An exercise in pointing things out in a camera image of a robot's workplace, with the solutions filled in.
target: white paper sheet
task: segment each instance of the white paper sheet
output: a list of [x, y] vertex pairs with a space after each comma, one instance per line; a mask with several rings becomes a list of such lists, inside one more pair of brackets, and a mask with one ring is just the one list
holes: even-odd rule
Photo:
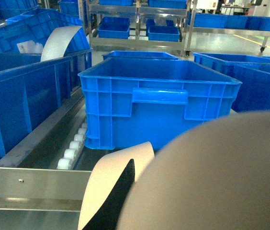
[[43, 53], [41, 54], [41, 61], [62, 58], [70, 41], [81, 28], [82, 26], [79, 25], [56, 28], [45, 43]]
[[135, 164], [135, 181], [154, 158], [150, 142], [102, 157], [92, 170], [83, 198], [78, 230], [82, 230], [102, 206], [131, 159]]

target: metal side panel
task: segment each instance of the metal side panel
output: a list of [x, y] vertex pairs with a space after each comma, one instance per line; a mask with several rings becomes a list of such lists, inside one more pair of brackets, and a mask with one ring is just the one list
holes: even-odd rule
[[0, 168], [0, 209], [79, 212], [90, 174]]

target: stacked blue crates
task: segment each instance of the stacked blue crates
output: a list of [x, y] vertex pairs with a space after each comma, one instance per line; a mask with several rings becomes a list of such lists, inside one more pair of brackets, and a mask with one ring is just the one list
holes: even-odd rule
[[235, 111], [270, 110], [270, 64], [234, 66], [232, 77], [243, 82], [232, 105]]
[[245, 63], [270, 63], [270, 58], [237, 54], [193, 53], [194, 61], [214, 69], [220, 73], [232, 76], [234, 66]]
[[[79, 3], [78, 0], [60, 0], [58, 1], [60, 6], [60, 10], [63, 14], [66, 14], [71, 17], [79, 18]], [[88, 20], [87, 20], [87, 8], [86, 8], [86, 0], [83, 1], [83, 8], [84, 8], [84, 20], [85, 26], [88, 27]]]
[[205, 121], [228, 115], [241, 82], [182, 60], [112, 57], [79, 74], [85, 146], [112, 150], [146, 141], [160, 149]]
[[[19, 53], [18, 43], [33, 40], [45, 46], [50, 34], [58, 27], [81, 25], [80, 19], [59, 13], [56, 10], [25, 18], [21, 21], [0, 28], [0, 52]], [[71, 40], [67, 53], [90, 49], [83, 30], [79, 30]]]
[[103, 60], [108, 58], [148, 58], [148, 59], [172, 59], [178, 60], [177, 56], [165, 52], [142, 52], [142, 51], [112, 51], [103, 55]]
[[0, 159], [70, 97], [91, 50], [40, 62], [40, 55], [0, 53]]
[[38, 8], [37, 0], [0, 0], [0, 19], [8, 19]]
[[270, 57], [197, 54], [195, 62], [243, 82], [232, 108], [237, 112], [270, 110]]
[[51, 11], [51, 10], [48, 10], [48, 9], [35, 9], [35, 10], [32, 10], [32, 11], [22, 13], [20, 15], [15, 16], [15, 17], [6, 19], [5, 21], [6, 21], [7, 25], [10, 25], [10, 24], [16, 23], [18, 21], [21, 21], [23, 19], [32, 17], [32, 16], [34, 16], [36, 14], [43, 13], [43, 12], [46, 12], [46, 11]]

